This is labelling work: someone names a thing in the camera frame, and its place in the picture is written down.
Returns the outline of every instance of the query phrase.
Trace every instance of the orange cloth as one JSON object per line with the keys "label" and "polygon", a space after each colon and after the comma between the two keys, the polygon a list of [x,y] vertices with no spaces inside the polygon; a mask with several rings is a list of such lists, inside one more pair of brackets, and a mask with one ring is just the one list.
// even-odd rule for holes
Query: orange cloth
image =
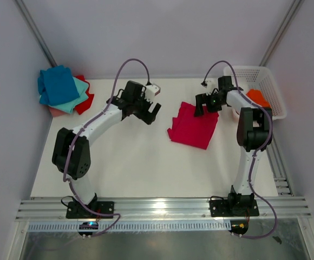
{"label": "orange cloth", "polygon": [[249,92],[247,92],[247,96],[254,102],[257,103],[259,105],[261,105],[262,107],[270,107],[269,102],[267,102],[262,93],[259,90],[256,89],[250,89]]}

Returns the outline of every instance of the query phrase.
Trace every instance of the mounting plate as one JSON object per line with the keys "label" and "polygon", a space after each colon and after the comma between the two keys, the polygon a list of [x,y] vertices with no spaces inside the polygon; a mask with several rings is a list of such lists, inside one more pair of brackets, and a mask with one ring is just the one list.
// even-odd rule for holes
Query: mounting plate
{"label": "mounting plate", "polygon": [[[90,209],[103,214],[114,213],[114,202],[113,201],[94,201],[91,203]],[[97,218],[87,210],[85,210],[80,203],[71,201],[68,203],[66,218],[78,219],[78,218]]]}
{"label": "mounting plate", "polygon": [[[233,213],[230,210],[227,199],[213,199],[209,201],[211,217],[245,217],[245,210],[242,213]],[[259,210],[256,200],[253,201],[252,207],[248,208],[250,211],[250,217],[258,217]]]}

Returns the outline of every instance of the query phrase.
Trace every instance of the white wall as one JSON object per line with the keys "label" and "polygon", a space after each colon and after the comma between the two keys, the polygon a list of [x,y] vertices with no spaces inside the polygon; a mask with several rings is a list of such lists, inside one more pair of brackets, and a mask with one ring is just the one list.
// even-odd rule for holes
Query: white wall
{"label": "white wall", "polygon": [[19,203],[30,194],[51,121],[38,104],[38,71],[46,68],[14,2],[0,0],[0,259]]}
{"label": "white wall", "polygon": [[274,132],[297,193],[314,217],[314,1],[304,2],[268,67],[288,107]]}
{"label": "white wall", "polygon": [[[221,59],[258,65],[292,0],[24,2],[56,62],[98,79],[114,77],[130,57],[153,77],[202,77]],[[132,63],[122,76],[145,72]]]}

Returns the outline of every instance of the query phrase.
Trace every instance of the teal cloth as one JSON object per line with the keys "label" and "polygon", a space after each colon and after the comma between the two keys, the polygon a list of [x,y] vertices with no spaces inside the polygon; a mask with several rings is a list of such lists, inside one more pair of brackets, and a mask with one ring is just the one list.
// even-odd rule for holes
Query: teal cloth
{"label": "teal cloth", "polygon": [[83,82],[81,80],[78,80],[77,78],[73,77],[75,86],[77,89],[77,92],[79,93],[79,96],[77,99],[70,101],[68,103],[64,103],[57,106],[50,106],[53,108],[56,108],[58,110],[64,111],[66,113],[71,114],[73,112],[73,109],[76,105],[82,103],[86,99],[88,99],[88,95],[86,94],[86,90],[88,88],[88,84],[86,82]]}

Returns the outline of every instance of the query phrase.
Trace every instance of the metal grille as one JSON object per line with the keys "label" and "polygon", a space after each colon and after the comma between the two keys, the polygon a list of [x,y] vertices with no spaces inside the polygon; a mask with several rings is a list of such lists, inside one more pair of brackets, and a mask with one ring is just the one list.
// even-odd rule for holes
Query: metal grille
{"label": "metal grille", "polygon": [[[31,222],[28,232],[78,232],[83,222]],[[112,222],[99,222],[99,231],[107,228]],[[163,220],[163,221],[122,221],[108,232],[166,232],[166,231],[215,231],[230,230],[229,220]]]}

